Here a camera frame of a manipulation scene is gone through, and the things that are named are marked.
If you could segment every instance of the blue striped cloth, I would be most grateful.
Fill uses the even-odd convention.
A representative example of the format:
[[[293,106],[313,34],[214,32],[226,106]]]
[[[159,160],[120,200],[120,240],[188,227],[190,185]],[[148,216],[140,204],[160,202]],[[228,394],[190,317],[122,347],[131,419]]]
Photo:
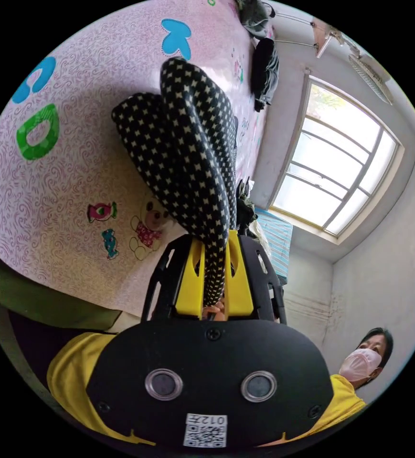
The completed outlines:
[[[255,207],[258,222],[268,239],[271,248],[271,264],[283,285],[287,284],[288,253],[292,240],[293,225],[281,218]]]

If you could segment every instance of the screw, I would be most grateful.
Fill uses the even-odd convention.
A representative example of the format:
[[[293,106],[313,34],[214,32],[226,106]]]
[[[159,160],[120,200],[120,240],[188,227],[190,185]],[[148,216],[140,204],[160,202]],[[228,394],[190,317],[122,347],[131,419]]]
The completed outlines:
[[[215,341],[220,339],[222,333],[217,328],[209,328],[206,332],[206,337],[208,340]]]
[[[99,401],[97,404],[97,408],[103,413],[106,414],[110,412],[110,406],[106,404],[104,401]]]
[[[308,417],[312,419],[317,418],[320,415],[320,411],[320,406],[311,407],[308,412]]]

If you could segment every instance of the label sticker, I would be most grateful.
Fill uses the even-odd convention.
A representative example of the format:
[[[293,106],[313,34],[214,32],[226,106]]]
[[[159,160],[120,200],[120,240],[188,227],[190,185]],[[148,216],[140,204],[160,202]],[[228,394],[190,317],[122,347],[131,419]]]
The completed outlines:
[[[187,414],[183,445],[198,448],[226,447],[227,415]]]

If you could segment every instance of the teddy bear print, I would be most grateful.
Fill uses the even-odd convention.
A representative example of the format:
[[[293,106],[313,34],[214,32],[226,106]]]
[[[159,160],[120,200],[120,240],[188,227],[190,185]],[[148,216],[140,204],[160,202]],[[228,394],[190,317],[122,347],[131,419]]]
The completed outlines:
[[[140,216],[133,216],[131,220],[131,228],[136,236],[129,241],[129,247],[138,260],[142,261],[158,250],[163,230],[169,221],[169,213],[154,197],[145,200]]]

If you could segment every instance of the window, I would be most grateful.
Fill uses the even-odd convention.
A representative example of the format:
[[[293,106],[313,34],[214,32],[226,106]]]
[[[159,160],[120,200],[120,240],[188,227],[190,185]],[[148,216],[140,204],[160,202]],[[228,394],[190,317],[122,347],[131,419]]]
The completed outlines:
[[[338,237],[370,201],[398,144],[370,114],[309,81],[296,147],[273,208]]]

